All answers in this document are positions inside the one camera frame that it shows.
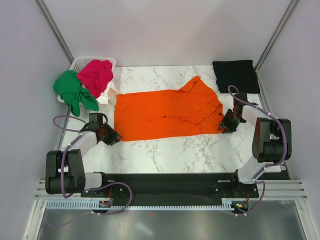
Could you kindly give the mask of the orange t shirt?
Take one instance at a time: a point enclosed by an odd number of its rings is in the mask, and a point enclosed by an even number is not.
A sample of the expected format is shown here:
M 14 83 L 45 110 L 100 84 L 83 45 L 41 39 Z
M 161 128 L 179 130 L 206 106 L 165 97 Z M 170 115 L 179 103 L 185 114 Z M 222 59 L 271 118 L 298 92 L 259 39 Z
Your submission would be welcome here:
M 220 134 L 223 105 L 199 76 L 178 90 L 118 95 L 114 128 L 124 142 Z

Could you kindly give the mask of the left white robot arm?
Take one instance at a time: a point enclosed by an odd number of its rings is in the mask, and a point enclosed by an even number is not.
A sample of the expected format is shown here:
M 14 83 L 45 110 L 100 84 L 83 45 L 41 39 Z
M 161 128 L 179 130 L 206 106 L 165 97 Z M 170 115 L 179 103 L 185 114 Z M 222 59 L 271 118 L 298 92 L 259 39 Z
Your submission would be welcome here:
M 58 118 L 72 118 L 84 123 L 79 130 L 62 127 L 56 123 Z M 88 122 L 71 115 L 59 115 L 53 124 L 65 132 L 77 133 L 75 139 L 65 147 L 51 150 L 46 155 L 45 190 L 49 195 L 62 195 L 65 199 L 76 193 L 92 190 L 99 197 L 106 196 L 110 185 L 104 181 L 103 172 L 85 172 L 83 157 L 98 143 L 112 146 L 122 136 L 109 124 L 104 113 L 90 113 Z

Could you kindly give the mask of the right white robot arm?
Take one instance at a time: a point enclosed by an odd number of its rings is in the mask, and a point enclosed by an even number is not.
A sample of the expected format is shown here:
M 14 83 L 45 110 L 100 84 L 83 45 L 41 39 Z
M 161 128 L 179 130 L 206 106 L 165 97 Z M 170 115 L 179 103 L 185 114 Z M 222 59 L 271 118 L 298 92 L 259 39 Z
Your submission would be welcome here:
M 256 180 L 270 167 L 279 166 L 292 155 L 292 123 L 287 118 L 277 118 L 256 103 L 248 102 L 245 93 L 233 96 L 233 109 L 228 109 L 219 129 L 223 134 L 236 132 L 240 123 L 254 127 L 251 145 L 252 156 L 234 173 L 235 181 L 229 191 L 235 197 L 247 191 L 247 185 Z

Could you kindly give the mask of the white t shirt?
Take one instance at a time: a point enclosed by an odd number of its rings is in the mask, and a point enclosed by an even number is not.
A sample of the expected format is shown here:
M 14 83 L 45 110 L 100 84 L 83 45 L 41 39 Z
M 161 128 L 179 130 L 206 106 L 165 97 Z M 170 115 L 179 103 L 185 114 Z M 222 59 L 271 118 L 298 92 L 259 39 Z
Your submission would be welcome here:
M 117 96 L 118 95 L 121 95 L 121 93 L 118 90 L 115 81 L 111 80 L 107 84 L 105 91 L 102 92 L 96 100 L 101 105 L 112 104 L 115 106 L 117 103 Z

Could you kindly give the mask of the folded black t shirt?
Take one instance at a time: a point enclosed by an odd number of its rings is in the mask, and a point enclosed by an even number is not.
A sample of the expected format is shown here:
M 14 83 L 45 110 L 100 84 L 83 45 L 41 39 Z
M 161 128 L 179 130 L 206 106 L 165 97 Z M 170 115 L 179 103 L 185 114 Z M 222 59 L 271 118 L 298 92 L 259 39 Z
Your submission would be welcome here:
M 230 85 L 237 87 L 241 93 L 260 93 L 252 60 L 213 61 L 212 66 L 220 93 L 228 93 Z

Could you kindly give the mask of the red t shirt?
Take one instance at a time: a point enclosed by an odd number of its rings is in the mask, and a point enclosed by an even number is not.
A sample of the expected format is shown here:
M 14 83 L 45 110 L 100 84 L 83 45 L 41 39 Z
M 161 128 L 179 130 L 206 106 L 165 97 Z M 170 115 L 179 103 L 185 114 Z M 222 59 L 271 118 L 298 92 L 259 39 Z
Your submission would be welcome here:
M 90 61 L 76 76 L 83 86 L 95 98 L 99 98 L 114 78 L 112 63 L 109 60 L 94 59 Z

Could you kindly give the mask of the green t shirt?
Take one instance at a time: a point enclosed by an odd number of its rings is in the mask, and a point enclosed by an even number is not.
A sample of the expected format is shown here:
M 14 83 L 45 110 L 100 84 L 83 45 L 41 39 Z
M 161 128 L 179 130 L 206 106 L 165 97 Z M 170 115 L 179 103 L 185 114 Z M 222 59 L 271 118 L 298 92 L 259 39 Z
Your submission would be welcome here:
M 90 91 L 82 87 L 77 72 L 67 70 L 53 83 L 53 91 L 62 98 L 75 117 L 80 116 L 80 104 L 86 110 L 99 111 L 99 104 Z

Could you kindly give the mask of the white laundry basket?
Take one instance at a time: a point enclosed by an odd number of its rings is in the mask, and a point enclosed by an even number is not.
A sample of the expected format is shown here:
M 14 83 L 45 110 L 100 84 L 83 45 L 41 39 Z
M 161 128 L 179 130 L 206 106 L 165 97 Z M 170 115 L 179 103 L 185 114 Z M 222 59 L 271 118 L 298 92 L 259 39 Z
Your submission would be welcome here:
M 69 69 L 79 73 L 92 60 L 110 61 L 111 64 L 112 64 L 111 71 L 113 73 L 113 76 L 115 76 L 114 69 L 115 69 L 117 61 L 113 57 L 106 57 L 106 56 L 79 56 L 79 57 L 76 57 L 74 59 L 74 61 L 72 62 L 72 64 L 71 64 Z

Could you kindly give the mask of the aluminium frame rail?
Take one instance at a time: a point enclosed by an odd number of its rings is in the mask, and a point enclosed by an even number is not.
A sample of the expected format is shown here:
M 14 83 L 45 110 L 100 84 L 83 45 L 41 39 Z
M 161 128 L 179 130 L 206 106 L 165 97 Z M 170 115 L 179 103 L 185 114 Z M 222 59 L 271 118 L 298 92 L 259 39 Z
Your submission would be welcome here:
M 307 195 L 300 180 L 264 180 L 264 201 L 306 201 Z M 61 194 L 47 194 L 45 181 L 40 180 L 35 200 L 64 200 Z

